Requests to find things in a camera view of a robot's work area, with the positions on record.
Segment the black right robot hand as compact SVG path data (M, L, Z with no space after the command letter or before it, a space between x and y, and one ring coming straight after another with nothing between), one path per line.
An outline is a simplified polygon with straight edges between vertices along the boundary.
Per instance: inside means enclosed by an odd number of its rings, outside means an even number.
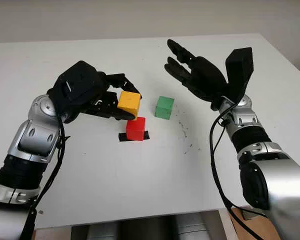
M176 59L169 56L164 69L196 97L210 102L210 108L217 111L227 88L222 72L206 58L194 56L172 39L167 40L167 46Z

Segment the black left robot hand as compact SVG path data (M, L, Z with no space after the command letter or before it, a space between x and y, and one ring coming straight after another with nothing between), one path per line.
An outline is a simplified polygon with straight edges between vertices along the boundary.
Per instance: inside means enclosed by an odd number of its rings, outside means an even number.
M104 91L99 98L81 110L83 114L102 117L115 118L116 120L136 120L138 117L141 93L130 82L124 73L105 74L99 71L98 76L106 83L106 88L110 86L122 89L120 97L112 91Z

